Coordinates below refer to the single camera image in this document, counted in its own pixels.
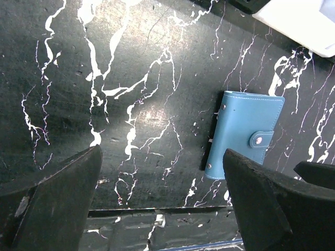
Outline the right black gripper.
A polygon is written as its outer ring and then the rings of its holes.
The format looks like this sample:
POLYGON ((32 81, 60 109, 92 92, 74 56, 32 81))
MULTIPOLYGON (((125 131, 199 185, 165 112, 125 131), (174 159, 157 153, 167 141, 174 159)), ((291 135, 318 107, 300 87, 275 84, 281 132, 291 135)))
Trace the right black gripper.
POLYGON ((294 171, 307 183, 334 190, 334 165, 302 161, 294 171))

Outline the blue leather card holder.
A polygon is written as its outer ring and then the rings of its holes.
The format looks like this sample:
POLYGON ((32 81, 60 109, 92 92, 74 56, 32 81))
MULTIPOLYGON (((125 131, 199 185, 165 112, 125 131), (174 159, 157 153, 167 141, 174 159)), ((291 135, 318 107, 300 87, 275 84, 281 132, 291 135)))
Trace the blue leather card holder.
POLYGON ((225 179, 223 157, 226 149, 263 164, 284 102, 282 96, 225 91, 205 176, 213 180, 225 179))

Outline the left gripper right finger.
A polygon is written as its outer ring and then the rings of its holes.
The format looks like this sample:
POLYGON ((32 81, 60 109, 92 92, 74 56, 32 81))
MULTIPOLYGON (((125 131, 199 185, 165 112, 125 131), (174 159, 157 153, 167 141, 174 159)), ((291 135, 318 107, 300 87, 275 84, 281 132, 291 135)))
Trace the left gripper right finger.
POLYGON ((223 167, 246 250, 334 250, 334 190, 230 149, 223 167))

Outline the three-compartment black white tray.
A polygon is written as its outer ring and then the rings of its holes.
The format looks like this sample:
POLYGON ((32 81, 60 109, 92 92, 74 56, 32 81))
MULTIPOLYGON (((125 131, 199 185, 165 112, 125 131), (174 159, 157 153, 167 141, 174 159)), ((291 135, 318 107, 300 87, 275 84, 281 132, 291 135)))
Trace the three-compartment black white tray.
POLYGON ((229 1, 323 58, 334 56, 334 1, 229 1))

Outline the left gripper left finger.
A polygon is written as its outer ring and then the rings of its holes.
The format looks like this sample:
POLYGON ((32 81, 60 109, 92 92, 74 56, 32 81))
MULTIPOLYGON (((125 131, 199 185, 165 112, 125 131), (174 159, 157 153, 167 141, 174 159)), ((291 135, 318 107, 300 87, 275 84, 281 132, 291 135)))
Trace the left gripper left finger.
POLYGON ((1 250, 78 250, 101 171, 99 145, 1 184, 1 250))

